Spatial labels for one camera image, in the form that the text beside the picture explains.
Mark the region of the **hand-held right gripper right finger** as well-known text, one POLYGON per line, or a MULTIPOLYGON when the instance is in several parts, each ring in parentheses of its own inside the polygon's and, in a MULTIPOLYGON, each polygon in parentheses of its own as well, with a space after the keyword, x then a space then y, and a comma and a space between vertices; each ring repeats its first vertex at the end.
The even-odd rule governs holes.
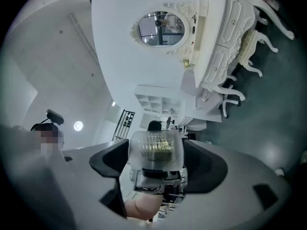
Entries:
POLYGON ((170 168, 183 158, 184 199, 154 230, 259 230, 284 207, 289 183, 257 158, 205 142, 186 140, 183 150, 146 147, 147 162, 170 168))

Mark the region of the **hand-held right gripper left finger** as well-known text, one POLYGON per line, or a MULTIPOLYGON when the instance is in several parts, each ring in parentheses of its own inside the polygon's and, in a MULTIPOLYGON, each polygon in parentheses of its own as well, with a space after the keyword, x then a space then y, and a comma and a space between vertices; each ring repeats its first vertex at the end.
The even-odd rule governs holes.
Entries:
POLYGON ((129 141, 66 149, 54 160, 59 186, 78 230, 130 229, 119 177, 128 161, 129 141))

